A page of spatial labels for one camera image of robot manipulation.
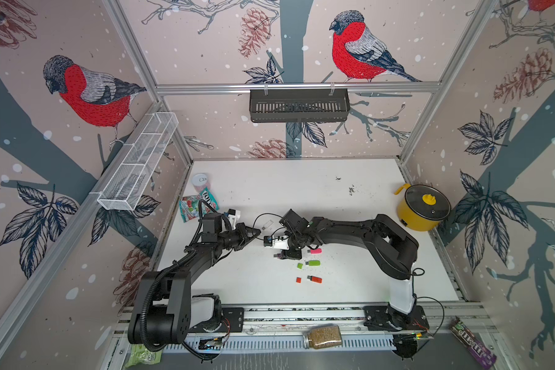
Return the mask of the glass jar of seeds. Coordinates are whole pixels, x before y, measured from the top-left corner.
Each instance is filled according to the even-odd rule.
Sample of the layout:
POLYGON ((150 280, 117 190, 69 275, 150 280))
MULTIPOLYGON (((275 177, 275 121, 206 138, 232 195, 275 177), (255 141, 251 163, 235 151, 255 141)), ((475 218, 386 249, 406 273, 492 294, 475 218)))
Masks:
POLYGON ((306 349, 333 348, 342 345, 342 335, 337 325, 322 325, 303 334, 306 349))

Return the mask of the purple candy bar wrapper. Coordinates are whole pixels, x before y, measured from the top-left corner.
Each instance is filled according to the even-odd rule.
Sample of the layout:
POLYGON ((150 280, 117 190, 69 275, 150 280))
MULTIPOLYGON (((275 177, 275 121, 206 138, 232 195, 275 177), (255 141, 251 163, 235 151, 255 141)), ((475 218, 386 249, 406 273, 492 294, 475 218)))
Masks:
POLYGON ((497 356, 471 332, 459 317, 455 317, 451 321, 450 331, 483 369, 489 370, 495 365, 497 356))

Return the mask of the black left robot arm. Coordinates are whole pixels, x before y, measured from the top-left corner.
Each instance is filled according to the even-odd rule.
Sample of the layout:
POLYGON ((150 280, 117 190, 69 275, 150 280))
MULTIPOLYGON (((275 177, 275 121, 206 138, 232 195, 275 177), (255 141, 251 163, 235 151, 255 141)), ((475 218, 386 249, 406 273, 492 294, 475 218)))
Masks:
POLYGON ((205 214, 185 256, 141 278, 128 326, 129 343, 151 352, 183 343, 197 324, 192 320, 192 283, 214 267, 224 251, 240 251, 260 235, 259 229, 244 223, 233 227, 224 214, 205 214))

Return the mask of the pink can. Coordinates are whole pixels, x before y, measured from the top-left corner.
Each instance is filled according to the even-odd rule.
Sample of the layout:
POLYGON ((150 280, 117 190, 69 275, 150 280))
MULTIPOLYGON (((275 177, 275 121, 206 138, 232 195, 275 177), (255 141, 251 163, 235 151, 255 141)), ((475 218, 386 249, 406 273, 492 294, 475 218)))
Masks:
POLYGON ((209 177, 204 173, 194 174, 191 183, 198 194, 211 189, 209 177))

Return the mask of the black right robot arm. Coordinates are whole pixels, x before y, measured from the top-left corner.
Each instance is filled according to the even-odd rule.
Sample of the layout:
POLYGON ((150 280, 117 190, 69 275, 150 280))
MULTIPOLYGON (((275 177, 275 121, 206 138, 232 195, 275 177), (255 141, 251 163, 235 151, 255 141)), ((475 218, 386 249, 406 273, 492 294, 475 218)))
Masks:
POLYGON ((416 307, 413 266, 419 242, 385 214, 364 221, 339 221, 324 217, 306 220, 293 210, 280 219, 288 237, 288 250, 345 245, 367 250, 381 271, 389 277, 389 300, 386 328, 408 328, 416 307))

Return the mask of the green snack bag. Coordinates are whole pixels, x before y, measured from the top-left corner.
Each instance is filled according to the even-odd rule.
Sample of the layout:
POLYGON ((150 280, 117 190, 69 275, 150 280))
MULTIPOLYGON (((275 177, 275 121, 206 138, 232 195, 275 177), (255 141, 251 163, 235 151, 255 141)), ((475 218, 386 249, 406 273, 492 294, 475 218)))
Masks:
POLYGON ((162 351, 149 351, 144 345, 131 345, 129 359, 124 368, 128 369, 135 365, 156 365, 161 362, 162 351))

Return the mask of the clear usb drive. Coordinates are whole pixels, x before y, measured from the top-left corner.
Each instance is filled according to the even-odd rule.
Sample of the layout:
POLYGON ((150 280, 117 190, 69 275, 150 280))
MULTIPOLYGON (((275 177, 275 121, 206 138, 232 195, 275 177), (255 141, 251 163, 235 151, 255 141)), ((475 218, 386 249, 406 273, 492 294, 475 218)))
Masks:
POLYGON ((263 232, 268 232, 273 230, 274 222, 272 220, 268 220, 265 224, 262 225, 261 230, 263 232))

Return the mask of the green candy packet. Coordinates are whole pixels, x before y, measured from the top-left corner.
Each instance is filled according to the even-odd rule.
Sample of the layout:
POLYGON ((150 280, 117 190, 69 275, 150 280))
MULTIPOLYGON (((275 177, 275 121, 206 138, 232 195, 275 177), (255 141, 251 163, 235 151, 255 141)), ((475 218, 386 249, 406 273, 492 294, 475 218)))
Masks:
POLYGON ((214 195, 207 187, 197 195, 183 197, 179 206, 180 216, 184 223, 220 209, 214 195))

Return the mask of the red usb drive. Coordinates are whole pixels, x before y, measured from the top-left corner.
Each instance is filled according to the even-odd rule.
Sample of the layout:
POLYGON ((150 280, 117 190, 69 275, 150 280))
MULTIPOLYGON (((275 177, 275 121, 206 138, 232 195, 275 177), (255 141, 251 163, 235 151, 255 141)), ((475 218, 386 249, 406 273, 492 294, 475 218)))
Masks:
POLYGON ((321 277, 316 277, 316 276, 313 276, 313 275, 309 275, 307 277, 307 279, 310 280, 310 282, 314 282, 314 283, 317 283, 317 284, 322 283, 322 278, 321 277))

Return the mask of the yellow pot with black lid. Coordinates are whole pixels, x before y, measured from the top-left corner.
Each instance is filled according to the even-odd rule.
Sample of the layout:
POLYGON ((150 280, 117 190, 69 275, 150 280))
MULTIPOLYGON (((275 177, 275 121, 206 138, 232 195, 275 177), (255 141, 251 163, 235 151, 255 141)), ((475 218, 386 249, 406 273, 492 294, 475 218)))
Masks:
POLYGON ((402 192, 403 199, 396 214, 399 221, 413 231, 431 231, 450 215, 450 201, 434 187, 405 183, 394 194, 402 192))

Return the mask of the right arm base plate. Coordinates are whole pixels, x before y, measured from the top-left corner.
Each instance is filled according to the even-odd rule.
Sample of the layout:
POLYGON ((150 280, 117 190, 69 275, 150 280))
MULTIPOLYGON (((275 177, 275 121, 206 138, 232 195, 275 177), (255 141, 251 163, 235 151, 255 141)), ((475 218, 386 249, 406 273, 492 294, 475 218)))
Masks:
POLYGON ((389 305, 369 305, 363 308, 364 325, 369 331, 428 331, 425 311, 420 305, 414 305, 412 311, 403 314, 389 305))

